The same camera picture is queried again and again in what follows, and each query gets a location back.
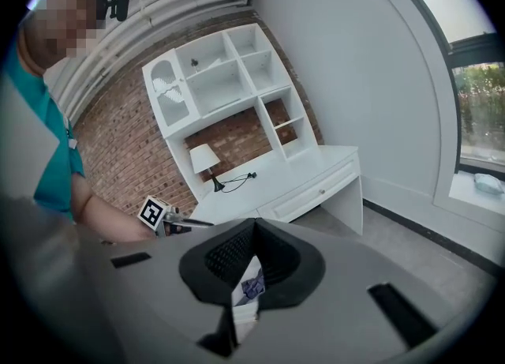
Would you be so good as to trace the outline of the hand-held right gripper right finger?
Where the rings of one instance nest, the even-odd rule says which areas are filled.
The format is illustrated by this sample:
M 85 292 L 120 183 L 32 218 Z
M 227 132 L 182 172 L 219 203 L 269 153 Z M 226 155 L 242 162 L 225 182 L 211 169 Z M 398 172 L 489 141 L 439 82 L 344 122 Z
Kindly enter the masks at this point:
M 292 223 L 280 223 L 279 228 L 320 251 L 324 277 L 299 306 L 260 312 L 257 325 L 235 352 L 237 363 L 437 362 L 488 297 L 483 286 L 472 290 L 466 301 L 452 302 L 362 242 Z M 368 292 L 382 283 L 397 289 L 437 333 L 408 347 Z

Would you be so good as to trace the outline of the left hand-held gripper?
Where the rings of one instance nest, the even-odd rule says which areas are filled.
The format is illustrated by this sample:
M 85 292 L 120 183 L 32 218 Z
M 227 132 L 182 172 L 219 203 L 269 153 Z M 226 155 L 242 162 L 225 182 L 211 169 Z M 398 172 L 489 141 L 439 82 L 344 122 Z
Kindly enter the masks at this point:
M 185 218 L 178 207 L 151 195 L 146 197 L 137 218 L 151 228 L 158 237 L 181 235 L 190 232 L 194 227 L 214 226 L 207 221 Z

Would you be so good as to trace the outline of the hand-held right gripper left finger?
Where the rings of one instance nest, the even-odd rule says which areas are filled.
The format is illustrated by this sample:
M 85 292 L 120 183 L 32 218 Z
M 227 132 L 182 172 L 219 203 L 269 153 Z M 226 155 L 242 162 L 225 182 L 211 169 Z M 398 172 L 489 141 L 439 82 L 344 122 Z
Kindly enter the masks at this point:
M 256 347 L 236 346 L 230 309 L 194 297 L 169 246 L 104 246 L 28 199 L 6 201 L 7 264 L 55 362 L 256 362 Z

